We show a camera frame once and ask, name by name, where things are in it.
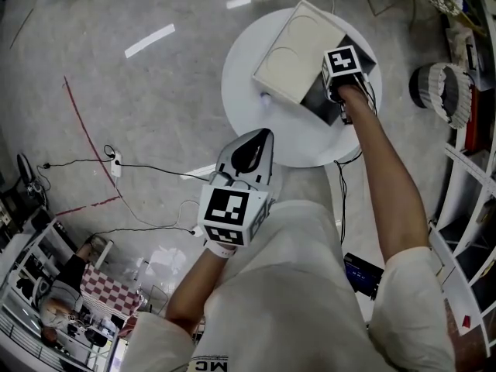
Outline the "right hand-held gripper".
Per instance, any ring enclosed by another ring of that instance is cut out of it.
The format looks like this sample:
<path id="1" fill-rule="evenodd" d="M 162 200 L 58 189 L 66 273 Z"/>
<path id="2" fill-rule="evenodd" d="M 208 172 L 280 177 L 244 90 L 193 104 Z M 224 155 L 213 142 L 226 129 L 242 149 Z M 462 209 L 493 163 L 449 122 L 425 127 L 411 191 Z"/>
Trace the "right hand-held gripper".
<path id="1" fill-rule="evenodd" d="M 340 117 L 345 125 L 352 124 L 352 119 L 345 110 L 345 101 L 340 96 L 339 87 L 348 84 L 357 86 L 365 95 L 367 76 L 363 72 L 359 57 L 353 45 L 341 46 L 324 52 L 321 66 L 322 84 L 327 99 L 340 108 Z"/>

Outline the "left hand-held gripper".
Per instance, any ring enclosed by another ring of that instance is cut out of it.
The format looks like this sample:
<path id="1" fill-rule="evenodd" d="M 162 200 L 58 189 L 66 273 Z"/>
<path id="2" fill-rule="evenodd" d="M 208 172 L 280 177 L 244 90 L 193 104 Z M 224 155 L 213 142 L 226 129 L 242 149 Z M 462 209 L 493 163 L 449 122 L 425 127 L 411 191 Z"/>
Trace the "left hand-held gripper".
<path id="1" fill-rule="evenodd" d="M 247 247 L 269 215 L 274 134 L 262 128 L 225 146 L 202 187 L 198 226 L 209 242 Z"/>

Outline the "white box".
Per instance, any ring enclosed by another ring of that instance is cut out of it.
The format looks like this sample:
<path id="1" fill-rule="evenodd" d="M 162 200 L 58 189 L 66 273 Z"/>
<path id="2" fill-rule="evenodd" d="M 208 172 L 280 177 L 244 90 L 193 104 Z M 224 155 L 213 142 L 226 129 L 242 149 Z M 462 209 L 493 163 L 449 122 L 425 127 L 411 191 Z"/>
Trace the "white box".
<path id="1" fill-rule="evenodd" d="M 356 50 L 369 91 L 369 74 L 376 66 L 374 58 L 330 16 L 302 0 L 268 47 L 253 72 L 253 79 L 268 94 L 300 105 L 331 126 L 341 119 L 340 108 L 325 95 L 322 60 L 325 51 L 347 45 L 353 45 Z"/>

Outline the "person's right forearm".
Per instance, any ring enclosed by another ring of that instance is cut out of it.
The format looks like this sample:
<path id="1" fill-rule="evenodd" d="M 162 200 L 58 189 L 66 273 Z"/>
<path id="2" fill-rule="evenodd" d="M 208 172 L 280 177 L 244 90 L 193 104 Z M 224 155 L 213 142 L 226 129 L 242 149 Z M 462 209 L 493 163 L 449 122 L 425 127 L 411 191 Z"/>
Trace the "person's right forearm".
<path id="1" fill-rule="evenodd" d="M 429 234 L 421 195 L 378 117 L 358 87 L 343 85 L 338 92 L 362 150 L 384 260 L 407 249 L 427 246 Z"/>

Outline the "person's left forearm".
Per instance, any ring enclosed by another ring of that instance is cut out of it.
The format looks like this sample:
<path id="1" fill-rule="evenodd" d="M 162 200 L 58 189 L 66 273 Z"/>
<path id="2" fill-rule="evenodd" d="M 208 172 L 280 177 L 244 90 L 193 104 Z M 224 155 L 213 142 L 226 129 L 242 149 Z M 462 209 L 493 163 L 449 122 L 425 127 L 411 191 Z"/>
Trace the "person's left forearm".
<path id="1" fill-rule="evenodd" d="M 205 249 L 170 297 L 165 319 L 191 336 L 202 320 L 205 303 L 227 261 Z"/>

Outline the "black recording device with screen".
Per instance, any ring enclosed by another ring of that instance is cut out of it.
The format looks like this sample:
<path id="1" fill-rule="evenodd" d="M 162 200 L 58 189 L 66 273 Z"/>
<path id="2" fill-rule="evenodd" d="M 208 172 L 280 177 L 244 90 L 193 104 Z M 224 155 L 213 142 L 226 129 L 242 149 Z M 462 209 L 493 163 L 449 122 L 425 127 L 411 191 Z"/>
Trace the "black recording device with screen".
<path id="1" fill-rule="evenodd" d="M 374 300 L 384 270 L 351 253 L 347 253 L 343 261 L 346 277 L 353 290 Z"/>

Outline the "grey pleated basket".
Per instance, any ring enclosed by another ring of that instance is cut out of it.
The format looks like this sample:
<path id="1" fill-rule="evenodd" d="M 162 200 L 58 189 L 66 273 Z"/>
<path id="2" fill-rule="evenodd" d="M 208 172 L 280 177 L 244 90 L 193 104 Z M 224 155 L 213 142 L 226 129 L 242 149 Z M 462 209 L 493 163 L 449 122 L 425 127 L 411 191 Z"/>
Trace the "grey pleated basket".
<path id="1" fill-rule="evenodd" d="M 472 77 L 451 63 L 423 65 L 408 83 L 412 101 L 436 112 L 453 129 L 465 127 L 470 120 L 473 87 Z"/>

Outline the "person's white shirt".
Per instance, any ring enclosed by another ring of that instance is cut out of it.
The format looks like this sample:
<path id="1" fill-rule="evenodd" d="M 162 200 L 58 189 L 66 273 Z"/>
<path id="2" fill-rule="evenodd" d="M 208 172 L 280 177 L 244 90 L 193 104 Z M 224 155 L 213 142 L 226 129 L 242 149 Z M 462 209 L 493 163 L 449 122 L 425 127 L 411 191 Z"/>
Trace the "person's white shirt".
<path id="1" fill-rule="evenodd" d="M 274 206 L 209 296 L 195 343 L 142 313 L 120 372 L 455 372 L 443 294 L 421 246 L 385 266 L 363 319 L 331 214 L 310 201 Z"/>

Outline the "red and white checkered cloth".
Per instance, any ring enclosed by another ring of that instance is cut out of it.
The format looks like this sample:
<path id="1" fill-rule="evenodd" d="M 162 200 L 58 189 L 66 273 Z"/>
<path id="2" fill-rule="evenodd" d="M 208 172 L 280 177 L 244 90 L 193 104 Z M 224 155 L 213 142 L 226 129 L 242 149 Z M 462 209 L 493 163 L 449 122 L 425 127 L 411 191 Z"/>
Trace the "red and white checkered cloth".
<path id="1" fill-rule="evenodd" d="M 80 288 L 84 306 L 109 318 L 115 315 L 127 320 L 142 302 L 137 291 L 132 291 L 91 264 L 86 266 Z"/>

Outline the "white shelving unit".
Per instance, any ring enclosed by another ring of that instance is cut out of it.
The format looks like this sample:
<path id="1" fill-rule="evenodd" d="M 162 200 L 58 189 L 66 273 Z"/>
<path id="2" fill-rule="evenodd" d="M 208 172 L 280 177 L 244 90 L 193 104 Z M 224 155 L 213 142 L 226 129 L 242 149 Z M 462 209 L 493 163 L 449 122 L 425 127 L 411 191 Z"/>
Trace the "white shelving unit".
<path id="1" fill-rule="evenodd" d="M 445 23 L 470 33 L 451 60 L 474 82 L 473 111 L 445 146 L 449 180 L 429 240 L 458 369 L 496 371 L 496 0 L 462 4 Z"/>

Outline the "black floor stand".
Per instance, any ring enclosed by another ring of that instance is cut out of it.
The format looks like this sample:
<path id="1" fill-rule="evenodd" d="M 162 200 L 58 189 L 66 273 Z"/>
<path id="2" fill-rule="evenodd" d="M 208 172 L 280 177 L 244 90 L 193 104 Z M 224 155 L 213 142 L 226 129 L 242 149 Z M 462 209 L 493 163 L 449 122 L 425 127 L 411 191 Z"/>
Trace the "black floor stand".
<path id="1" fill-rule="evenodd" d="M 26 156 L 23 153 L 18 153 L 16 156 L 16 161 L 21 180 L 25 185 L 28 196 L 36 200 L 42 207 L 48 208 L 49 203 L 45 187 L 33 173 Z"/>

